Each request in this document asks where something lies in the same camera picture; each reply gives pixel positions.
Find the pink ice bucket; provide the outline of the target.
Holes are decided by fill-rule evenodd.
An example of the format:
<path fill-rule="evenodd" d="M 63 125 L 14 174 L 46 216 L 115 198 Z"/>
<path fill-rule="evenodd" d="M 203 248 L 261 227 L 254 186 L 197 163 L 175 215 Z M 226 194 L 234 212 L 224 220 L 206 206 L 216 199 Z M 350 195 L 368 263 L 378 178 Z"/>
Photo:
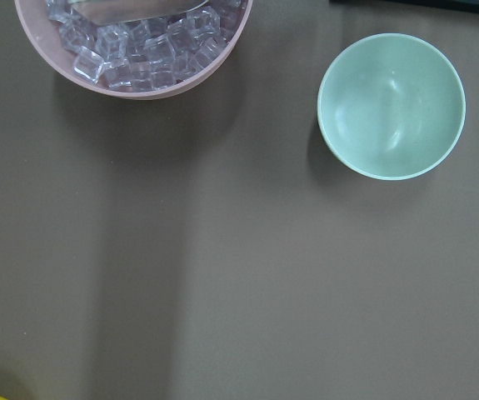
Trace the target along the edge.
<path fill-rule="evenodd" d="M 252 1 L 242 2 L 242 9 L 239 13 L 240 19 L 237 25 L 237 30 L 232 39 L 221 54 L 219 54 L 215 60 L 194 77 L 180 82 L 177 85 L 157 91 L 119 92 L 107 88 L 103 80 L 100 80 L 97 83 L 92 83 L 75 74 L 72 70 L 74 56 L 62 47 L 61 39 L 57 33 L 57 27 L 53 22 L 47 19 L 47 14 L 42 1 L 23 0 L 15 2 L 18 18 L 29 42 L 51 68 L 64 76 L 67 80 L 89 91 L 127 100 L 157 100 L 169 98 L 191 90 L 206 81 L 224 62 L 226 62 L 227 58 L 232 53 L 232 50 L 236 46 L 237 41 L 247 24 L 247 20 L 250 17 L 252 5 Z"/>

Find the green bowl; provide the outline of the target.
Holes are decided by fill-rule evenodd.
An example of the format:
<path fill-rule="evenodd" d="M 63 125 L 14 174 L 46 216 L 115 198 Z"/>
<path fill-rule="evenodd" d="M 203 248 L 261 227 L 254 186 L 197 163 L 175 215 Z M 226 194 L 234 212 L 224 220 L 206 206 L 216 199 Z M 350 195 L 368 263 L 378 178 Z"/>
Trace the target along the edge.
<path fill-rule="evenodd" d="M 457 145 L 467 102 L 459 73 L 419 37 L 380 33 L 337 55 L 317 94 L 317 121 L 335 158 L 362 176 L 419 177 Z"/>

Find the metal ice scoop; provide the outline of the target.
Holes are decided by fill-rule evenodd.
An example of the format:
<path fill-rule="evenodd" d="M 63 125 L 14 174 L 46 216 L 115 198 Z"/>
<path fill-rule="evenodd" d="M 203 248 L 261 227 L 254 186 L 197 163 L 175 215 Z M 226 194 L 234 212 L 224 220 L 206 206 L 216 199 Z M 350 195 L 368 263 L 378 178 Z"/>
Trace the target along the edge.
<path fill-rule="evenodd" d="M 128 23 L 190 12 L 203 0 L 107 0 L 69 1 L 72 9 L 97 25 Z"/>

